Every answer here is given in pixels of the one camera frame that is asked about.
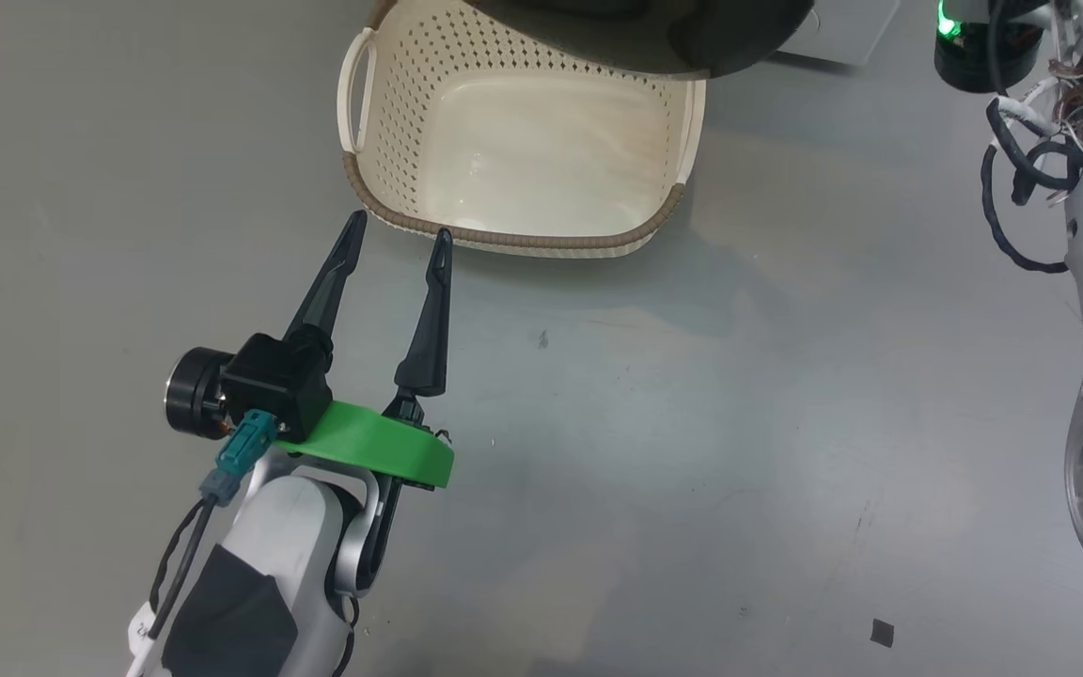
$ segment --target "teal connector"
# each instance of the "teal connector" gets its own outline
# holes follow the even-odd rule
[[[270,412],[249,411],[237,429],[224,442],[224,448],[216,457],[216,470],[207,473],[198,485],[199,495],[205,500],[213,500],[224,507],[240,491],[240,481],[258,466],[258,459],[278,438],[278,421]]]

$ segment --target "wire bundle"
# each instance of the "wire bundle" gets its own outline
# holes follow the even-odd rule
[[[178,600],[178,593],[182,591],[183,584],[186,583],[186,574],[190,574],[190,564],[195,560],[198,544],[203,543],[204,532],[207,531],[208,520],[211,519],[211,511],[214,509],[214,500],[211,500],[211,498],[199,498],[198,503],[192,506],[186,517],[182,518],[178,528],[174,529],[173,536],[169,537],[167,549],[161,554],[161,564],[158,564],[158,574],[153,578],[153,586],[149,588],[149,606],[156,614],[153,624],[149,626],[149,633],[147,633],[151,639],[156,639],[161,635],[161,629],[169,619],[169,613],[173,611],[173,604]],[[178,541],[182,538],[183,532],[186,531],[186,526],[190,526],[192,520],[195,522],[195,528],[190,532],[190,541],[182,552],[182,561],[178,562],[173,580],[169,582],[167,599],[165,599],[164,603],[158,603],[161,595],[161,583],[165,581],[165,574],[167,574],[168,570],[169,558],[173,556],[173,550],[178,547]]]
[[[1045,188],[1056,190],[1054,200],[1049,205],[1056,205],[1067,197],[1067,194],[1075,188],[1080,181],[1080,172],[1083,171],[1083,60],[1075,64],[1062,63],[1062,61],[1051,61],[1052,77],[1044,78],[1031,91],[1028,91],[1022,100],[1010,99],[1005,90],[1005,82],[1001,77],[1001,62],[997,60],[997,39],[1001,36],[1002,14],[1005,12],[1006,0],[995,0],[992,11],[989,14],[988,30],[988,64],[989,80],[993,82],[997,96],[989,103],[986,108],[986,117],[989,127],[993,129],[993,140],[989,142],[989,147],[984,152],[984,157],[980,162],[980,204],[984,210],[984,219],[993,232],[993,240],[997,248],[1005,252],[1016,265],[1026,270],[1039,271],[1039,273],[1057,274],[1066,273],[1067,264],[1062,261],[1044,262],[1022,256],[1018,249],[1009,243],[1004,229],[1001,227],[1001,220],[997,218],[993,200],[993,159],[996,158],[997,151],[1005,153],[1006,158],[1015,167],[1014,198],[1015,205],[1026,205],[1036,185]],[[1056,106],[1049,110],[1051,118],[1045,117],[1030,104],[1040,95],[1053,89],[1060,89]],[[1023,152],[1018,145],[1017,139],[1009,130],[1013,123],[1022,125],[1039,141],[1028,152]],[[1065,138],[1065,142],[1057,142],[1056,136]],[[1044,158],[1049,154],[1061,155],[1066,158],[1066,175],[1053,175],[1041,169]]]

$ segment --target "green led light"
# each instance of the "green led light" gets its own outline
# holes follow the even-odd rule
[[[958,35],[960,26],[957,21],[951,21],[947,14],[942,13],[942,0],[938,0],[938,35],[947,39]]]

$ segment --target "perforated basket wall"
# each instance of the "perforated basket wall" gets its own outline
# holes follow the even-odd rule
[[[433,236],[448,227],[456,244],[533,257],[606,258],[630,253],[654,235],[683,196],[700,141],[704,82],[676,82],[617,71],[562,53],[484,16],[457,0],[386,0],[375,9],[366,36],[374,47],[367,75],[364,125],[344,153],[345,172],[357,197],[390,225]],[[418,194],[421,152],[432,106],[447,78],[472,71],[551,71],[630,82],[666,110],[666,136],[648,140],[661,157],[657,209],[616,235],[546,236],[477,231],[429,219]],[[351,133],[347,75],[338,92],[343,145]]]

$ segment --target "black cable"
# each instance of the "black cable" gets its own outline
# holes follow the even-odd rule
[[[161,562],[158,564],[158,574],[153,578],[153,587],[149,588],[149,609],[154,613],[158,612],[160,604],[161,595],[161,583],[165,581],[165,574],[169,567],[169,557],[173,556],[174,548],[178,547],[178,539],[182,538],[182,532],[186,531],[190,523],[195,519],[195,513],[198,509],[204,506],[203,498],[199,498],[198,503],[190,507],[190,511],[186,511],[186,517],[182,518],[182,521],[178,523],[178,528],[173,531],[173,536],[169,536],[169,544],[167,544],[167,549],[161,554]]]
[[[1015,249],[1014,245],[1006,239],[1005,232],[1001,227],[1001,220],[996,216],[996,206],[993,205],[993,158],[996,157],[996,146],[990,145],[984,151],[984,159],[980,162],[980,205],[984,207],[984,219],[989,222],[989,227],[993,231],[993,240],[996,240],[999,249],[1009,257],[1017,266],[1023,270],[1034,270],[1039,273],[1057,274],[1067,273],[1067,264],[1064,261],[1054,264],[1028,259]]]
[[[1062,179],[1061,177],[1052,175],[1042,171],[1041,168],[1036,168],[1035,162],[1027,157],[1027,154],[1022,151],[1022,146],[1018,145],[1018,140],[1009,131],[1008,125],[1005,125],[1005,119],[1001,116],[1001,107],[997,106],[996,99],[989,102],[989,105],[984,108],[984,117],[989,120],[989,127],[993,128],[993,136],[996,138],[1001,149],[1005,151],[1006,157],[1009,158],[1010,162],[1014,162],[1014,167],[1018,171],[1023,172],[1023,174],[1030,177],[1032,181],[1044,188],[1075,188],[1075,184],[1080,180],[1079,175],[1066,175]],[[1073,146],[1061,146],[1061,149],[1057,152],[1070,160],[1075,161],[1080,157],[1080,161],[1083,161],[1083,153],[1080,153],[1080,149],[1073,148]]]
[[[361,608],[357,606],[357,597],[349,597],[349,601],[353,603],[353,621],[349,622],[349,636],[345,638],[345,650],[340,654],[340,663],[331,672],[331,677],[340,677],[345,668],[349,667],[349,660],[353,659],[353,635],[357,634],[357,616],[361,616]]]
[[[993,83],[993,91],[1002,96],[1008,96],[1009,93],[1005,90],[1005,80],[1001,77],[1001,57],[996,54],[996,41],[1001,38],[1002,13],[1005,13],[1005,0],[993,0],[992,8],[989,9],[986,56],[989,63],[989,81]]]
[[[1083,166],[1079,162],[1074,162],[1071,155],[1067,154],[1067,146],[1057,141],[1041,141],[1036,143],[1034,148],[1031,148],[1027,153],[1027,159],[1030,160],[1031,166],[1034,166],[1035,161],[1039,160],[1042,155],[1048,153],[1058,153],[1069,158],[1067,162],[1067,170],[1069,170],[1069,177],[1080,175],[1080,170]],[[1014,174],[1014,205],[1023,206],[1030,201],[1030,197],[1035,193],[1035,182],[1030,179],[1030,177],[1023,174],[1023,172],[1015,172]]]
[[[195,504],[193,509],[190,509],[188,515],[183,520],[183,525],[178,529],[171,541],[171,545],[177,544],[178,535],[185,529],[185,523],[188,522],[190,516],[195,515],[195,510],[198,510],[198,519],[195,522],[195,528],[190,532],[190,539],[186,541],[186,549],[182,552],[182,561],[178,562],[178,570],[174,571],[173,580],[169,582],[167,600],[161,604],[161,609],[156,610],[156,617],[153,621],[153,625],[149,626],[151,639],[156,639],[161,635],[161,629],[169,619],[169,613],[173,612],[173,604],[178,601],[178,593],[182,591],[182,586],[186,582],[186,574],[190,573],[190,564],[195,560],[195,550],[198,549],[198,544],[204,539],[204,531],[207,531],[207,522],[211,519],[211,511],[214,509],[216,496],[201,498],[201,500]],[[161,559],[161,565],[158,567],[158,580],[154,582],[153,591],[149,593],[151,603],[156,599],[155,590],[161,586],[161,578],[165,577],[165,569],[167,569],[168,556],[172,551],[172,547],[167,549],[167,557]]]
[[[1048,139],[1049,136],[1052,136],[1052,134],[1044,132],[1044,130],[1040,129],[1039,125],[1032,123],[1032,121],[1030,120],[1019,119],[1018,121],[1019,123],[1022,123],[1023,128],[1029,129],[1031,133],[1034,133],[1035,136],[1039,136],[1040,139]]]

